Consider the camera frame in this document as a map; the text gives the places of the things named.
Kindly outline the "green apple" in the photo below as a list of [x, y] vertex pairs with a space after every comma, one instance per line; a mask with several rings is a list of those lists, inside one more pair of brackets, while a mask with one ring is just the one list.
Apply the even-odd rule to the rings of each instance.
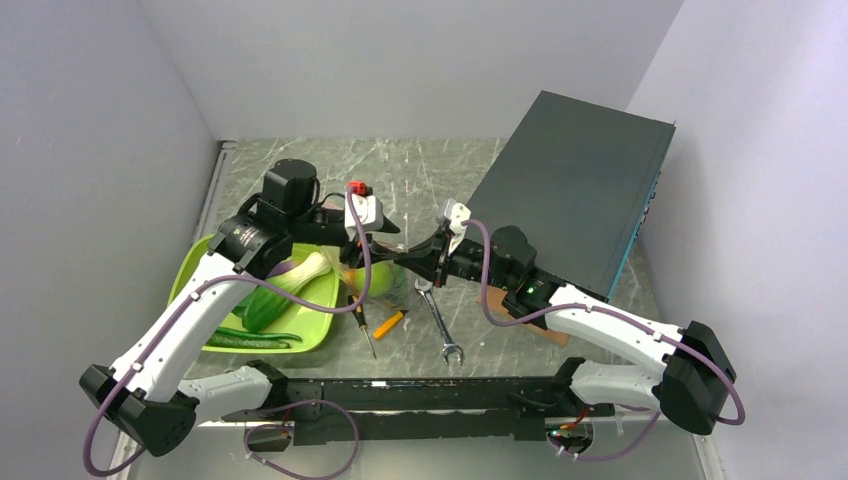
[[379, 297], [389, 293], [395, 282], [394, 265], [390, 262], [380, 262], [371, 265], [369, 288], [365, 289], [365, 268], [350, 270], [347, 281], [359, 292], [367, 292], [368, 296]]

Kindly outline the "clear zip top bag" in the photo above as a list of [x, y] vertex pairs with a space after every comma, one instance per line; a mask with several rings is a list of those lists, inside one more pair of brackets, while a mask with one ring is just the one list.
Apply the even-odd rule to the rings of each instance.
[[[353, 294], [365, 291], [365, 269], [351, 269], [334, 264], [333, 269], [347, 290]], [[411, 310], [413, 308], [412, 282], [404, 269], [392, 262], [384, 261], [371, 265], [371, 283], [367, 300], [378, 303], [388, 310]]]

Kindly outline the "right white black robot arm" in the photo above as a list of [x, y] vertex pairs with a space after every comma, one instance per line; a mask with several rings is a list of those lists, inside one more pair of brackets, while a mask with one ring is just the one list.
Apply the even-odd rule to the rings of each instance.
[[[718, 424], [740, 426], [747, 412], [735, 387], [736, 372], [718, 336], [692, 321], [685, 327], [636, 316], [599, 300], [537, 266], [537, 251], [515, 225], [488, 232], [467, 220], [482, 241], [460, 240], [443, 225], [425, 242], [397, 255], [395, 263], [436, 286], [448, 277], [481, 286], [485, 316], [499, 327], [532, 323], [610, 351], [622, 365], [569, 359], [551, 388], [557, 411], [574, 415], [595, 404], [654, 409], [683, 430], [709, 435]], [[504, 293], [508, 319], [488, 311], [488, 294]]]

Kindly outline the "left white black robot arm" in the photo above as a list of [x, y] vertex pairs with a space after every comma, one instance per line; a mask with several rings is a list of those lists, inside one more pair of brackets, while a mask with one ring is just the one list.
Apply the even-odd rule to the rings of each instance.
[[364, 232], [399, 231], [368, 186], [351, 185], [342, 210], [322, 207], [318, 192], [316, 168], [304, 160], [280, 160], [265, 173], [261, 191], [221, 224], [193, 277], [145, 335], [111, 365], [83, 373], [79, 384], [99, 418], [159, 457], [207, 420], [249, 410], [272, 420], [285, 411], [287, 379], [263, 362], [194, 381], [184, 375], [294, 244], [339, 247], [355, 266], [369, 255]]

